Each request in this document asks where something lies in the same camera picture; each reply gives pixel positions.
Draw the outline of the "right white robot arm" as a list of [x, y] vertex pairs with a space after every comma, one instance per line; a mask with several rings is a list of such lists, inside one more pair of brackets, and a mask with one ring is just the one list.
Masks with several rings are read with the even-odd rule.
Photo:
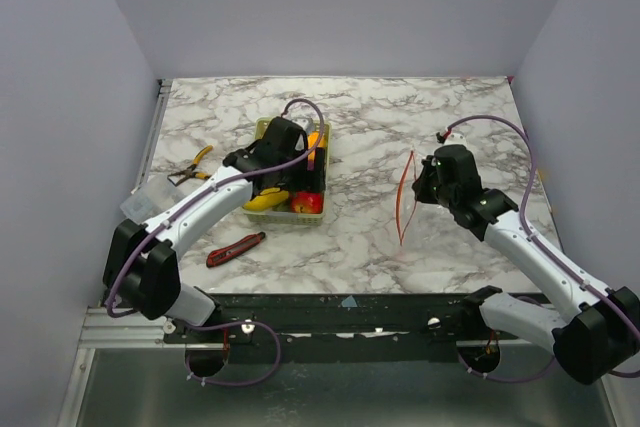
[[506, 257], [551, 304], [536, 306], [497, 287], [482, 288], [464, 301], [459, 318], [467, 336], [512, 334], [550, 352], [584, 385], [638, 353], [638, 296], [627, 287], [614, 290], [578, 267], [505, 193], [483, 187], [465, 146], [444, 145], [423, 159], [412, 190], [417, 202], [444, 207], [460, 227]]

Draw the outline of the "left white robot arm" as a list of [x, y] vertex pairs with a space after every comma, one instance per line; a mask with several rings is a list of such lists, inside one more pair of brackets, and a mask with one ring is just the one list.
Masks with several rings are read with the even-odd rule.
[[270, 121], [261, 138], [228, 154], [197, 190], [141, 223], [115, 229], [103, 274], [105, 306], [120, 297], [149, 320], [167, 317], [187, 324], [201, 342], [222, 327], [212, 297], [181, 281], [179, 261], [217, 222], [262, 191], [285, 186], [307, 168], [311, 147], [303, 127], [283, 117]]

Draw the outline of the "clear zip bag orange zipper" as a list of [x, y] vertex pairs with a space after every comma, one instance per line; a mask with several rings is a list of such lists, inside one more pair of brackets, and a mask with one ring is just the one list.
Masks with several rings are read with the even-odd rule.
[[446, 211], [439, 205], [420, 203], [412, 185], [422, 172], [422, 157], [410, 148], [403, 160], [396, 188], [394, 223], [398, 244], [403, 251], [420, 250], [438, 234], [437, 222]]

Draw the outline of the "yellow toy squash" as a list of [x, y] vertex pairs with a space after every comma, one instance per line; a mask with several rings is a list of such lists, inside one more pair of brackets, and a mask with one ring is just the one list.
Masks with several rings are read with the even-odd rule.
[[247, 202], [243, 208], [251, 212], [262, 212], [276, 207], [289, 199], [289, 192], [279, 187], [265, 189]]

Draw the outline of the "green plastic basket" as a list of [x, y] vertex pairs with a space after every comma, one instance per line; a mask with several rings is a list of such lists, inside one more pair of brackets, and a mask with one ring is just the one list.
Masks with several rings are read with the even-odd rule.
[[[255, 140], [263, 137], [268, 124], [272, 118], [259, 118], [255, 126]], [[331, 145], [331, 125], [325, 122], [323, 138], [318, 148], [324, 149], [324, 175], [325, 182], [328, 178], [328, 168], [330, 160]], [[273, 193], [275, 200], [284, 200], [283, 202], [270, 206], [269, 209], [263, 211], [250, 210], [246, 204], [241, 211], [252, 222], [263, 223], [283, 223], [283, 224], [309, 224], [319, 225], [322, 223], [325, 215], [325, 194], [326, 186], [320, 193], [311, 192], [289, 192], [290, 196], [284, 200], [284, 191]]]

